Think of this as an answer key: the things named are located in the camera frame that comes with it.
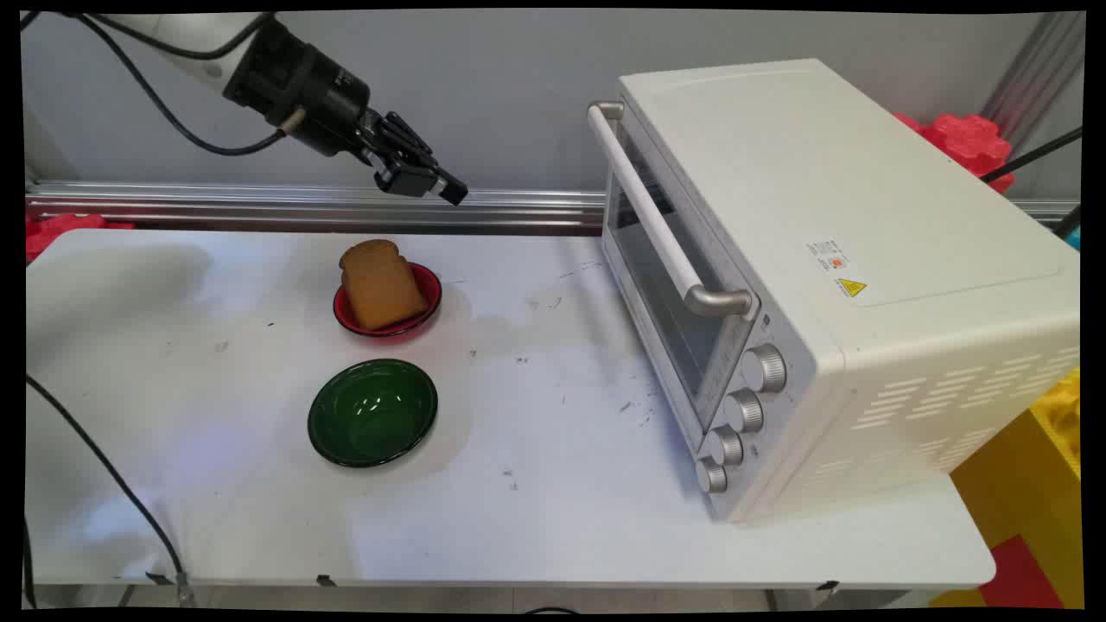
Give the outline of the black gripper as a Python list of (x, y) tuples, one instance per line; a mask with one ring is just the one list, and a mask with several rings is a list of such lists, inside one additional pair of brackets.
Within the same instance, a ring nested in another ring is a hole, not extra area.
[(348, 153), (366, 162), (384, 193), (435, 194), (453, 206), (465, 201), (465, 182), (439, 165), (430, 146), (400, 115), (387, 111), (385, 129), (362, 129), (371, 86), (317, 48), (296, 49), (289, 90), (293, 112), (300, 115), (289, 136), (324, 156)]

